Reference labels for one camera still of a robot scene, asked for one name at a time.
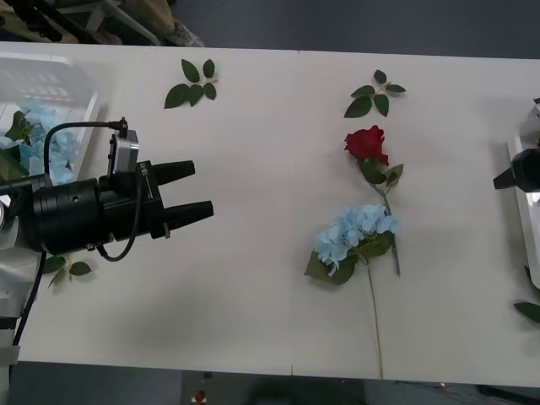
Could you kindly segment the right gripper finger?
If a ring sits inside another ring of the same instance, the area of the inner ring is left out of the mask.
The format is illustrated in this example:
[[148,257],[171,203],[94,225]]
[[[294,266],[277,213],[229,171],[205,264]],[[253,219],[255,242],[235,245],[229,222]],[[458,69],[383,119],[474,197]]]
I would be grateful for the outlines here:
[[520,151],[511,161],[513,167],[539,166],[539,148],[527,148]]
[[493,180],[496,190],[517,187],[524,192],[539,190],[539,166],[533,164],[512,165]]

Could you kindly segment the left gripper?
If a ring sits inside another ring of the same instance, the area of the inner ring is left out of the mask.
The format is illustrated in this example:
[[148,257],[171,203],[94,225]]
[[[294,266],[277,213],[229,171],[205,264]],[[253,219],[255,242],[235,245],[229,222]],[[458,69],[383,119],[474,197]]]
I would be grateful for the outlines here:
[[[137,235],[150,234],[153,239],[167,237],[177,230],[214,215],[211,201],[164,207],[160,185],[195,174],[191,160],[151,165],[138,163],[142,173],[142,202]],[[100,204],[105,222],[115,240],[126,240],[132,232],[137,204],[137,180],[133,172],[100,177]]]

